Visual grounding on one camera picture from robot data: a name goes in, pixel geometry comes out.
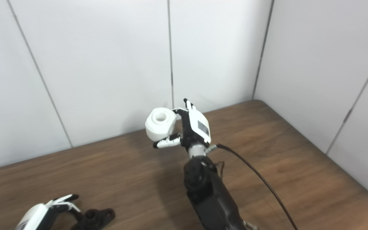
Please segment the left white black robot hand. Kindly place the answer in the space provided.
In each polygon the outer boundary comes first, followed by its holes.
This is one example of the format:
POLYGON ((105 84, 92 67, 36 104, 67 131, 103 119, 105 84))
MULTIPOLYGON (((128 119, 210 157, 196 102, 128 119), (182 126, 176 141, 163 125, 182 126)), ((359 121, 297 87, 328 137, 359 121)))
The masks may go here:
POLYGON ((73 203, 79 195, 71 194, 55 198, 47 203, 39 203, 30 208, 16 230, 50 230, 60 213, 68 212, 74 216, 77 222, 82 220, 81 210, 73 203))

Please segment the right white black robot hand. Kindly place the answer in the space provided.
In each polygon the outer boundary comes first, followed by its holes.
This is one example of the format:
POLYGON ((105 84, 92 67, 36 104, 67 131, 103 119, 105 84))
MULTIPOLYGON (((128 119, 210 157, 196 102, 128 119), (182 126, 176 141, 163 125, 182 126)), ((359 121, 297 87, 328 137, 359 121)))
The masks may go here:
POLYGON ((152 147, 161 149, 180 145, 185 147, 187 153, 205 155, 211 144, 209 122, 187 98, 184 98, 183 101, 185 109, 181 107, 172 109, 181 117, 182 133, 168 134, 167 137, 154 142, 152 147))

